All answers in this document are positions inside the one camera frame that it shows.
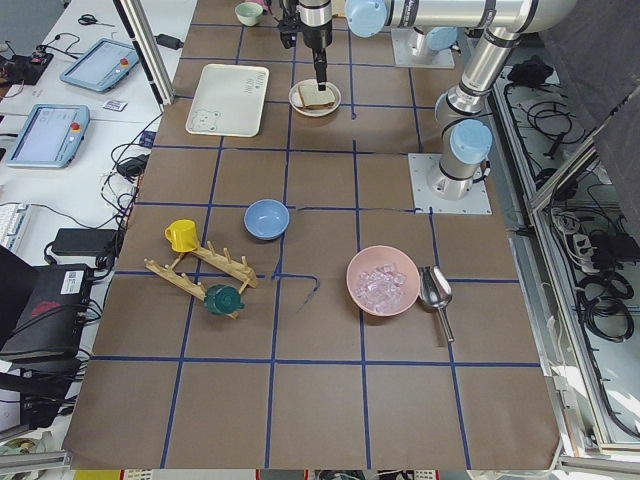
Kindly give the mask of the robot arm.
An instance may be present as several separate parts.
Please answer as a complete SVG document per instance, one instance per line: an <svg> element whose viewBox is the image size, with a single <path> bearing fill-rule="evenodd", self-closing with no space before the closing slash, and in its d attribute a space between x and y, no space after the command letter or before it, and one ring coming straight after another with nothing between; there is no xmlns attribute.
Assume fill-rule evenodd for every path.
<svg viewBox="0 0 640 480"><path fill-rule="evenodd" d="M466 196L480 164L488 158L493 136L478 117L519 38L518 33L505 27L485 29L459 83L444 93L436 104L442 155L436 166L429 170L427 183L445 200L457 201Z"/></svg>
<svg viewBox="0 0 640 480"><path fill-rule="evenodd" d="M466 27L484 36L467 65L459 95L479 97L489 90L522 34L547 30L564 19L574 1L348 1L345 16L355 35L368 38L385 27ZM283 17L294 22L311 49L316 85L327 83L326 49L332 41L330 1L283 1Z"/></svg>

